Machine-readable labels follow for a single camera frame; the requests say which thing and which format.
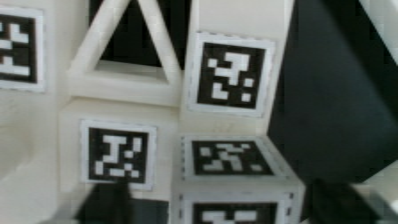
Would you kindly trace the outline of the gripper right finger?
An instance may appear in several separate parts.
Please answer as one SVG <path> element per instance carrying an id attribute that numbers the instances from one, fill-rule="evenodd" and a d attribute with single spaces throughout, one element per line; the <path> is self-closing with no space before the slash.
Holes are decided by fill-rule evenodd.
<path id="1" fill-rule="evenodd" d="M 309 224 L 375 224 L 380 215 L 348 183 L 316 179 L 309 188 Z"/>

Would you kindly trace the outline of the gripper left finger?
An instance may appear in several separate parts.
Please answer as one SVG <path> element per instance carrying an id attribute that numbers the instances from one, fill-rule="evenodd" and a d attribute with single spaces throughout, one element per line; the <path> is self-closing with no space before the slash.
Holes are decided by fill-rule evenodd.
<path id="1" fill-rule="evenodd" d="M 123 183 L 98 184 L 75 220 L 78 224 L 169 224 L 169 203 L 133 198 Z"/>

